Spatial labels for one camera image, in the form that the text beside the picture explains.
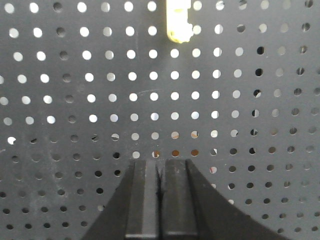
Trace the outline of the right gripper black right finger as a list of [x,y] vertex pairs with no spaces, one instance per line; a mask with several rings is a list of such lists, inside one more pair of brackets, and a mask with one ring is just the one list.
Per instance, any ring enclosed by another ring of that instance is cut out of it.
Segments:
[[164,240],[283,239],[230,204],[190,159],[168,159],[162,180]]

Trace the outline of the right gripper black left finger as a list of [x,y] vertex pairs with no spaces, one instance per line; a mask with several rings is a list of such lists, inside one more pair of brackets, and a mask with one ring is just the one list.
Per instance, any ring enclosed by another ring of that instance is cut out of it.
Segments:
[[160,239],[159,193],[156,163],[151,160],[132,162],[112,198],[83,239]]

